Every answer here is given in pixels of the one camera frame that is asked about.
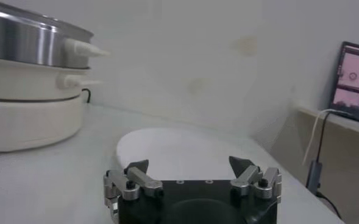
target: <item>pot handle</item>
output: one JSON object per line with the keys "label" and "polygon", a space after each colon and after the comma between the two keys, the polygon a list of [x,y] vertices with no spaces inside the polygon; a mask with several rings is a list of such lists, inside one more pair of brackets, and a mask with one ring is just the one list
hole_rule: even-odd
{"label": "pot handle", "polygon": [[65,40],[65,50],[69,53],[83,57],[99,57],[110,55],[110,52],[104,51],[90,43],[71,38]]}

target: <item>white countertop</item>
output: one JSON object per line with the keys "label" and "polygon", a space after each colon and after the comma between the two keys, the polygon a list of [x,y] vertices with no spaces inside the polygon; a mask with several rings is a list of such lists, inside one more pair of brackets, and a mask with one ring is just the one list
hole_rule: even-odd
{"label": "white countertop", "polygon": [[0,153],[0,224],[111,223],[103,204],[102,176],[115,166],[119,139],[150,127],[203,131],[243,149],[261,167],[278,167],[283,179],[279,224],[343,223],[250,139],[86,105],[84,125],[72,138],[39,149]]}

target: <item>white charging cable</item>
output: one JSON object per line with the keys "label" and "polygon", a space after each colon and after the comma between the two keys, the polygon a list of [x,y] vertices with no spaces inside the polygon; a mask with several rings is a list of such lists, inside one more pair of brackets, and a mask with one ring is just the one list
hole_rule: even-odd
{"label": "white charging cable", "polygon": [[349,114],[351,115],[350,113],[347,113],[347,112],[344,112],[344,111],[340,111],[340,110],[334,110],[334,109],[326,109],[326,110],[322,110],[318,113],[318,115],[316,116],[316,120],[313,124],[313,128],[312,128],[312,133],[311,133],[311,138],[309,139],[309,143],[308,143],[308,146],[307,148],[305,149],[305,156],[304,156],[304,159],[302,160],[302,165],[305,164],[307,158],[308,158],[308,154],[309,154],[309,149],[312,145],[312,142],[313,142],[313,138],[315,137],[315,131],[316,131],[316,126],[318,125],[318,122],[319,122],[319,118],[321,117],[322,114],[326,113],[326,112],[337,112],[337,113],[342,113],[342,114]]}

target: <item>tablet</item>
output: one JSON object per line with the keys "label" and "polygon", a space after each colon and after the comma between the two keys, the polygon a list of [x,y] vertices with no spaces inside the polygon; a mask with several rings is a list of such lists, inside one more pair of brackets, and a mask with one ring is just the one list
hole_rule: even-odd
{"label": "tablet", "polygon": [[359,120],[359,45],[344,42],[335,75],[330,108]]}

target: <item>screw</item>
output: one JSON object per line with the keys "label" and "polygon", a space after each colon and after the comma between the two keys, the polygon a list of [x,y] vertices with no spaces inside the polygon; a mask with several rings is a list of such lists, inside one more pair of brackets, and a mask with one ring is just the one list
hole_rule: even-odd
{"label": "screw", "polygon": [[126,181],[126,189],[131,190],[135,187],[136,187],[136,184],[134,181],[131,181],[131,180]]}
{"label": "screw", "polygon": [[258,182],[258,185],[259,185],[260,187],[262,187],[262,188],[266,188],[266,187],[269,185],[269,182],[268,182],[266,179],[262,178],[262,179]]}

